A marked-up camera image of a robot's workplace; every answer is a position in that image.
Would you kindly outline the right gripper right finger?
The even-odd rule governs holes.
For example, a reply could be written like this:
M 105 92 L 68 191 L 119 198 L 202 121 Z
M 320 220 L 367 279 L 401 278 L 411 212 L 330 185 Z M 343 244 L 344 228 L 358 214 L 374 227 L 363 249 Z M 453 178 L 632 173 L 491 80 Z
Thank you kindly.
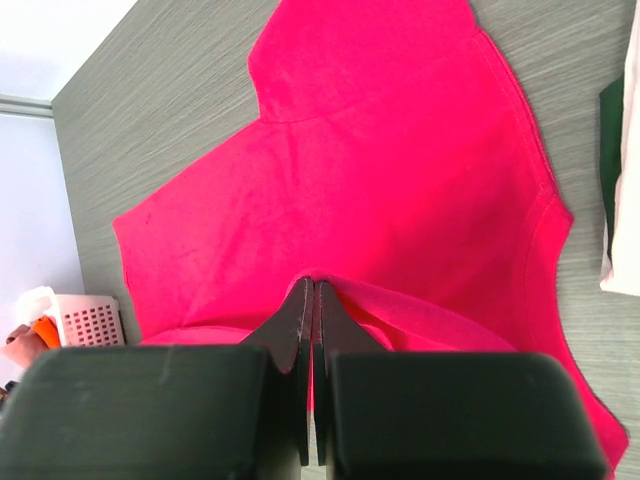
M 331 479 L 602 479 L 571 377 L 535 353 L 386 350 L 319 282 L 318 461 Z

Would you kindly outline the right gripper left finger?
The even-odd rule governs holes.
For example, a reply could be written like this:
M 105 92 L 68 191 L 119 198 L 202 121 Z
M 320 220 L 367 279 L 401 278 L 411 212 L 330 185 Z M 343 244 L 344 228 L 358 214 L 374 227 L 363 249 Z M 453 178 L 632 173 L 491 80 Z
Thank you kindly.
M 42 355 L 1 418 L 5 479 L 297 479 L 313 283 L 237 345 Z

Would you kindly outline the magenta pink t shirt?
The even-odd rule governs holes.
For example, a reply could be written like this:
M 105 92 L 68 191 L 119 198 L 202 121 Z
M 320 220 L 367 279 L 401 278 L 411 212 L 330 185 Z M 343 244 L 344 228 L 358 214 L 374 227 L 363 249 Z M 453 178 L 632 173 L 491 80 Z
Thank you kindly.
M 615 469 L 558 312 L 572 217 L 469 4 L 283 1 L 248 67 L 258 118 L 114 220 L 142 342 L 236 342 L 326 280 L 388 348 L 554 357 Z

